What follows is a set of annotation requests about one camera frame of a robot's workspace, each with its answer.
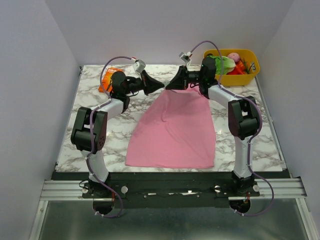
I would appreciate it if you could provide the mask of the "round colourful brooch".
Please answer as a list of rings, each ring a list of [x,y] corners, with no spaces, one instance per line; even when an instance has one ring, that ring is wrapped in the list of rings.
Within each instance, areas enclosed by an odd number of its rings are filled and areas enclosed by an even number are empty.
[[[167,86],[169,83],[170,83],[170,82],[169,82],[168,80],[165,80],[165,81],[163,82],[163,84],[164,84],[165,86]]]

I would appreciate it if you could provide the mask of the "yellow plastic bin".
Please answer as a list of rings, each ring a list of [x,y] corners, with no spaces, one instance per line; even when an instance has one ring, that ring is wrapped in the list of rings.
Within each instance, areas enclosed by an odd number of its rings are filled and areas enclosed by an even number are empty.
[[[248,85],[260,71],[256,55],[248,49],[210,49],[204,56],[215,59],[217,80],[223,69],[220,84],[225,87]]]

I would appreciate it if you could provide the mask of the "black base frame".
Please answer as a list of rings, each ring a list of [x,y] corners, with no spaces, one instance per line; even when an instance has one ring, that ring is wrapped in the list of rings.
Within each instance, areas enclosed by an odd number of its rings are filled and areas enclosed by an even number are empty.
[[[110,201],[91,202],[94,210],[101,213],[115,214],[127,209],[169,209],[169,208],[232,208],[246,212],[253,200],[250,193],[259,196],[257,180],[268,185],[269,179],[291,179],[287,170],[281,172],[258,172],[254,174],[255,185],[252,191],[242,195],[230,192],[231,172],[112,172],[104,184],[89,179],[86,173],[56,173],[51,181],[78,181],[86,194],[96,197],[111,197]],[[149,196],[147,191],[156,193],[183,192],[187,190],[204,191],[204,195],[195,196]]]

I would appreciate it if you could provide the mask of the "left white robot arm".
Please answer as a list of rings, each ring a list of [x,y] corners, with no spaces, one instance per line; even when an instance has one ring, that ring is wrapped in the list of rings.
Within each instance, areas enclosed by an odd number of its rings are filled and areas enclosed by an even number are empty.
[[[162,82],[149,76],[145,70],[140,73],[140,77],[126,76],[123,71],[116,71],[107,84],[109,100],[96,107],[78,109],[70,139],[85,157],[89,179],[96,182],[93,191],[99,197],[107,197],[111,191],[111,185],[106,182],[109,171],[102,152],[108,120],[124,113],[131,97],[140,91],[147,96],[164,87]]]

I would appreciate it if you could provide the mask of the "red toy pepper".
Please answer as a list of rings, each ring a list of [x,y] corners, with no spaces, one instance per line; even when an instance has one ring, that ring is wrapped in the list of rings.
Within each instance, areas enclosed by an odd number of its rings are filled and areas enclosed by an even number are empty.
[[[244,75],[245,72],[241,68],[234,68],[232,71],[228,72],[227,75]]]

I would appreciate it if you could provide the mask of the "pink t-shirt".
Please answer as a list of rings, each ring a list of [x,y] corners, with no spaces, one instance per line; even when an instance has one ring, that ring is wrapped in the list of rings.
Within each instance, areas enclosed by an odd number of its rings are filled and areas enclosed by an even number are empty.
[[[164,90],[142,115],[127,147],[127,166],[207,169],[214,166],[216,131],[198,87]]]

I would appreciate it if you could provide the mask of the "orange razor box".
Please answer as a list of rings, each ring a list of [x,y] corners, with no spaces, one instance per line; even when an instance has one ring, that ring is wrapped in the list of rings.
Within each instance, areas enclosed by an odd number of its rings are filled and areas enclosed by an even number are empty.
[[[120,68],[115,68],[115,67],[109,67],[107,70],[106,70],[106,73],[104,74],[103,78],[102,78],[102,86],[104,87],[104,89],[111,93],[112,92],[112,80],[111,80],[111,77],[112,75],[115,73],[115,72],[124,72],[123,69],[120,69]]]

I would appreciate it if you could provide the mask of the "aluminium rail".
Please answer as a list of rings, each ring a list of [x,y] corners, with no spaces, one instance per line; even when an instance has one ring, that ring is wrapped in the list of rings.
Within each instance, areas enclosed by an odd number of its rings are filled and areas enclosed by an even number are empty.
[[[257,179],[259,196],[254,196],[253,192],[249,197],[253,199],[300,199],[306,198],[307,193],[303,182],[299,178],[273,178],[268,180],[270,185],[261,179]],[[171,196],[192,196],[199,198],[204,195],[200,190],[184,190],[180,192],[156,193],[148,190],[142,194],[147,197],[171,197]],[[111,201],[111,197],[95,196],[93,193],[87,194],[75,180],[46,180],[42,186],[41,201]]]

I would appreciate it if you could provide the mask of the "green toy lettuce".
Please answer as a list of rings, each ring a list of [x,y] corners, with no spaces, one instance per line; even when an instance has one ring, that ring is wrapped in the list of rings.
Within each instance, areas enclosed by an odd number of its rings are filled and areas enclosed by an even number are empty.
[[[232,72],[236,67],[235,61],[227,56],[220,57],[209,55],[209,57],[215,60],[217,75],[226,75],[227,73]]]

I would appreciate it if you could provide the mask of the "orange toy carrot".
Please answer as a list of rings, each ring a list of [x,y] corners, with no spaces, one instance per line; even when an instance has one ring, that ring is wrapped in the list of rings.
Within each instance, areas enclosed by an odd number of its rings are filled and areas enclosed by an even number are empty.
[[[241,60],[235,64],[235,68],[242,69],[245,75],[247,74],[246,66]]]

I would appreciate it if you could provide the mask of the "pink toy ball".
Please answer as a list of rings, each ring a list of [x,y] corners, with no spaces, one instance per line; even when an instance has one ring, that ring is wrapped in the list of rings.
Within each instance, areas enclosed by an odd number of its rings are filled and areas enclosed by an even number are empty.
[[[240,55],[236,52],[229,53],[227,57],[232,59],[235,63],[238,63],[241,60]]]

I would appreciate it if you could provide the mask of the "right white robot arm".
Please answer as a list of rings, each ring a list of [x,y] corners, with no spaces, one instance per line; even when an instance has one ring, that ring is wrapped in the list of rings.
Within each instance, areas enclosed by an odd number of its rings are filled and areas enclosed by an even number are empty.
[[[187,66],[181,65],[165,89],[187,90],[196,86],[205,98],[227,109],[228,128],[235,141],[235,164],[228,190],[241,196],[251,192],[256,184],[252,143],[262,129],[262,115],[254,97],[244,97],[223,87],[216,79],[216,70],[216,60],[210,56],[202,60],[199,71],[190,71]]]

